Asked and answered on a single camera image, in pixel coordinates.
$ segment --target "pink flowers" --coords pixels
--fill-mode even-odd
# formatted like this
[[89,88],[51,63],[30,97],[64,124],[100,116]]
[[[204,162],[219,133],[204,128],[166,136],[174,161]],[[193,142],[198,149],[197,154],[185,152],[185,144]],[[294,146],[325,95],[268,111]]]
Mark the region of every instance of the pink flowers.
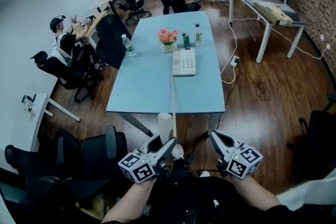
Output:
[[177,40],[177,35],[179,34],[179,31],[169,31],[167,29],[161,29],[159,31],[159,33],[156,35],[159,38],[159,41],[163,44],[163,45],[170,45],[172,43],[174,43]]

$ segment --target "water bottle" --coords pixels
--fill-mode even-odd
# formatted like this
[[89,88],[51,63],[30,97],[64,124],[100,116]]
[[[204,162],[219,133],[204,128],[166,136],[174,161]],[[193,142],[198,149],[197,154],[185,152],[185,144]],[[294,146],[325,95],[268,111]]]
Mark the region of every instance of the water bottle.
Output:
[[196,38],[195,38],[196,46],[200,46],[203,43],[203,33],[199,26],[200,26],[199,24],[196,24]]
[[122,43],[124,44],[126,48],[126,56],[128,57],[135,56],[136,53],[134,52],[132,42],[127,38],[125,34],[123,34],[121,37],[122,37]]

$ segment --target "black and white marker cube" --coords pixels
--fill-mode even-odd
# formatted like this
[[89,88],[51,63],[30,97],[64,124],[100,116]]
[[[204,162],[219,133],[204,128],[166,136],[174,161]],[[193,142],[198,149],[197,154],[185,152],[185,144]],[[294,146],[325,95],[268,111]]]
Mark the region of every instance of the black and white marker cube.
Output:
[[244,179],[257,170],[262,158],[261,153],[255,148],[244,144],[234,152],[226,170],[240,179]]
[[118,162],[123,173],[135,183],[141,183],[155,175],[153,167],[144,154],[127,154]]

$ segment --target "power outlet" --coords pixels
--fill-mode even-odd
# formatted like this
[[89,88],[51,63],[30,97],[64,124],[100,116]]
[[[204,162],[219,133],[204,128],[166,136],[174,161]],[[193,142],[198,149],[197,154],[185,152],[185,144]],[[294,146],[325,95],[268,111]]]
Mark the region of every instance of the power outlet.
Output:
[[236,67],[237,64],[240,63],[240,58],[236,55],[233,56],[232,61],[231,61],[231,67]]

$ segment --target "person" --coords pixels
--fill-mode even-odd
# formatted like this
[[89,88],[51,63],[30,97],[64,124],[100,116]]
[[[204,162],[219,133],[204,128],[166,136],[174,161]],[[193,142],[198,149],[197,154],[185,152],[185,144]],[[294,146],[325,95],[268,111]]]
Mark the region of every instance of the person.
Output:
[[[252,177],[230,183],[218,177],[195,177],[182,158],[174,162],[171,175],[157,183],[150,178],[134,184],[108,211],[102,223],[285,223],[310,220],[281,205],[279,199]],[[150,211],[143,216],[147,203]]]
[[[94,48],[91,45],[81,46],[78,44],[79,41],[85,38],[88,32],[87,25],[85,25],[84,30],[79,34],[64,33],[63,20],[56,17],[51,20],[50,29],[55,35],[54,46],[50,51],[50,56],[57,57],[63,64],[69,67],[73,65],[87,66],[92,63],[96,70],[100,68],[99,59],[96,56]],[[81,59],[76,61],[81,51]]]

